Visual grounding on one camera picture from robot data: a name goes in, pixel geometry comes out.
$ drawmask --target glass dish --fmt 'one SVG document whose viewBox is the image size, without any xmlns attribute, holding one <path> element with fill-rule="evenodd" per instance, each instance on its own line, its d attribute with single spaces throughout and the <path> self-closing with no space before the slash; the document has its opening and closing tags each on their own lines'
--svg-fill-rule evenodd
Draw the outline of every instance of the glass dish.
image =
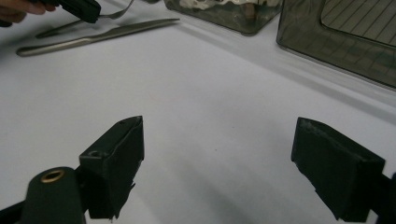
<svg viewBox="0 0 396 224">
<path fill-rule="evenodd" d="M 284 0 L 276 42 L 396 90 L 396 1 Z"/>
<path fill-rule="evenodd" d="M 283 0 L 164 0 L 168 9 L 255 35 L 276 16 Z"/>
</svg>

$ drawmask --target black plastic part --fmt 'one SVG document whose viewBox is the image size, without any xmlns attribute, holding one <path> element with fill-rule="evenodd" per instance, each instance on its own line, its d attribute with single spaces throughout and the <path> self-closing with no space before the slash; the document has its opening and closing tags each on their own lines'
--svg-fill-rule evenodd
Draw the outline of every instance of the black plastic part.
<svg viewBox="0 0 396 224">
<path fill-rule="evenodd" d="M 83 224 L 75 171 L 58 167 L 45 171 L 29 184 L 21 224 Z"/>
<path fill-rule="evenodd" d="M 298 118 L 291 160 L 337 219 L 366 221 L 384 159 L 326 124 Z"/>
<path fill-rule="evenodd" d="M 14 224 L 21 220 L 24 202 L 16 203 L 0 211 L 1 224 Z"/>
<path fill-rule="evenodd" d="M 376 224 L 396 223 L 396 174 L 392 179 L 382 176 L 381 180 L 375 183 L 375 199 L 373 201 L 373 211 L 378 214 Z"/>
<path fill-rule="evenodd" d="M 101 6 L 94 0 L 39 0 L 45 4 L 54 6 L 61 5 L 62 8 L 79 19 L 89 23 L 95 23 L 99 17 Z"/>
<path fill-rule="evenodd" d="M 143 118 L 116 123 L 80 156 L 84 207 L 91 218 L 118 217 L 144 159 Z"/>
</svg>

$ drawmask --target fork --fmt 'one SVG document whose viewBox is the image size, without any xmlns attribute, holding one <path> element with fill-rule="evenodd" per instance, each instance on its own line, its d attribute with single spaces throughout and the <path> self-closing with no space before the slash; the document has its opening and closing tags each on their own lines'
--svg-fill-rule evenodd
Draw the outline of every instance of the fork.
<svg viewBox="0 0 396 224">
<path fill-rule="evenodd" d="M 134 0 L 131 0 L 131 2 L 129 3 L 128 7 L 126 7 L 125 9 L 123 9 L 121 11 L 118 11 L 118 12 L 115 12 L 115 13 L 112 13 L 112 14 L 108 14 L 108 15 L 99 15 L 98 19 L 106 19 L 106 18 L 108 18 L 108 19 L 111 19 L 111 20 L 116 20 L 116 19 L 120 18 L 121 16 L 123 16 L 126 11 L 128 11 L 129 7 L 131 6 L 131 4 L 133 2 L 134 2 Z M 60 31 L 65 30 L 65 29 L 67 29 L 69 27 L 78 25 L 78 24 L 83 23 L 83 22 L 84 21 L 82 21 L 82 20 L 72 21 L 72 22 L 67 23 L 67 24 L 65 24 L 63 26 L 60 26 L 60 27 L 45 31 L 43 33 L 40 33 L 40 34 L 36 35 L 35 38 L 40 39 L 40 38 L 45 38 L 45 37 L 52 36 L 52 35 L 57 35 Z"/>
</svg>

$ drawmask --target finger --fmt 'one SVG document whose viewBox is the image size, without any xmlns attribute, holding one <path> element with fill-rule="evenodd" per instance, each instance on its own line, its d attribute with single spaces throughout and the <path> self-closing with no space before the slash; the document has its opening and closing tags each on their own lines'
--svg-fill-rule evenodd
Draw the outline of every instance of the finger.
<svg viewBox="0 0 396 224">
<path fill-rule="evenodd" d="M 55 11 L 56 7 L 50 4 L 45 4 L 46 10 L 47 11 Z"/>
<path fill-rule="evenodd" d="M 0 7 L 0 20 L 8 22 L 21 22 L 26 17 L 25 12 L 16 11 L 14 9 L 7 10 L 7 8 Z"/>
<path fill-rule="evenodd" d="M 27 0 L 2 0 L 1 7 L 14 8 L 18 11 L 28 12 L 36 15 L 41 15 L 46 12 L 46 7 L 40 3 L 30 3 Z"/>
</svg>

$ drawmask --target screw hole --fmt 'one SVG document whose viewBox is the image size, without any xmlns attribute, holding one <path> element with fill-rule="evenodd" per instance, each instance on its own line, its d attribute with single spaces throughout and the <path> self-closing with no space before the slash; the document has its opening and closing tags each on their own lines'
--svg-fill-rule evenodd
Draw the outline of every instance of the screw hole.
<svg viewBox="0 0 396 224">
<path fill-rule="evenodd" d="M 41 182 L 44 184 L 52 183 L 64 176 L 64 171 L 63 170 L 55 170 L 51 171 L 43 176 L 41 176 Z"/>
<path fill-rule="evenodd" d="M 88 155 L 93 156 L 93 157 L 99 157 L 99 152 L 98 151 L 91 151 L 90 153 L 88 153 Z"/>
</svg>

